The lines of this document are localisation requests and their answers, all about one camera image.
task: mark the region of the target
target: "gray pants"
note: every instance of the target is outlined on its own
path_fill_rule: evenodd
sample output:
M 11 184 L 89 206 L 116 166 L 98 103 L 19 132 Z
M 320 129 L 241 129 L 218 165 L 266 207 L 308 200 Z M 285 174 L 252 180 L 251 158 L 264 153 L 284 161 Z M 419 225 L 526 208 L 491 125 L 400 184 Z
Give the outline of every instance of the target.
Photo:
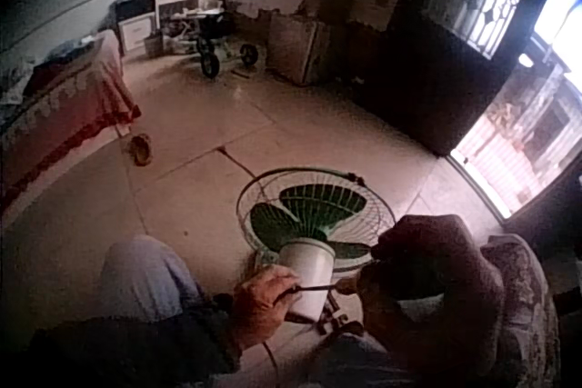
M 105 257 L 98 295 L 102 317 L 155 322 L 205 301 L 174 250 L 147 235 L 113 245 Z

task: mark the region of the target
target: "sleeve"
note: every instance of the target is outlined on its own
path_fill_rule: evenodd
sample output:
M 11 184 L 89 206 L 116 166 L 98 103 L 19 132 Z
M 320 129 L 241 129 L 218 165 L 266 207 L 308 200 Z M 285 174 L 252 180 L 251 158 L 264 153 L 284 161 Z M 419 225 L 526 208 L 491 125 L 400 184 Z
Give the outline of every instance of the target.
M 238 370 L 241 352 L 228 332 L 227 315 L 212 308 L 158 323 L 92 319 L 38 332 L 26 360 L 35 377 L 61 386 L 176 386 Z

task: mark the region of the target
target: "tiled floor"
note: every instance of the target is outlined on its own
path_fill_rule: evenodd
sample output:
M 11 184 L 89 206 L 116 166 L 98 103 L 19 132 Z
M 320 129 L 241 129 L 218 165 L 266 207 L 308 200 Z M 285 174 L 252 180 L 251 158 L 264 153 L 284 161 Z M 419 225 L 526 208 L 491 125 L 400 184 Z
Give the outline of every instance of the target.
M 125 80 L 150 135 L 154 160 L 135 167 L 123 143 L 101 149 L 63 176 L 5 233 L 2 317 L 6 339 L 92 314 L 107 248 L 148 233 L 172 246 L 210 293 L 227 292 L 252 254 L 238 228 L 236 198 L 252 172 L 300 164 L 355 172 L 396 217 L 460 214 L 479 243 L 497 222 L 445 160 L 353 104 L 333 86 L 297 88 L 263 73 L 224 69 L 206 80 L 183 56 L 125 63 Z M 303 326 L 287 325 L 274 349 L 306 350 Z M 270 373 L 262 349 L 244 370 Z

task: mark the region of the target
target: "open doorway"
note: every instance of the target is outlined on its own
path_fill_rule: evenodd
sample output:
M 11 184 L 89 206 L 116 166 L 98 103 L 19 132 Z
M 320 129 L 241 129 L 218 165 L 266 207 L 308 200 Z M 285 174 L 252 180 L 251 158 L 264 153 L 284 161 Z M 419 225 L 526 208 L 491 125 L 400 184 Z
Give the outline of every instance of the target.
M 519 62 L 451 156 L 508 218 L 582 152 L 582 0 L 547 0 Z

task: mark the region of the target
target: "black wheel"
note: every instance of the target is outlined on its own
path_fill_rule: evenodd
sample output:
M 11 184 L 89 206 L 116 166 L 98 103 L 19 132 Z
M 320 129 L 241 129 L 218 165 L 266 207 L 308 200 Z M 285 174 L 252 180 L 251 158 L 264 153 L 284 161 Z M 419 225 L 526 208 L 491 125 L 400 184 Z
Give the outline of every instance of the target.
M 196 50 L 199 54 L 213 54 L 215 52 L 215 45 L 212 44 L 212 41 L 199 36 L 196 39 Z
M 253 45 L 243 45 L 240 48 L 240 56 L 243 60 L 243 64 L 246 67 L 250 67 L 251 65 L 255 65 L 256 61 L 258 61 L 258 50 Z
M 204 76 L 214 79 L 220 72 L 220 61 L 218 56 L 211 53 L 201 54 L 200 65 L 202 66 L 202 73 Z

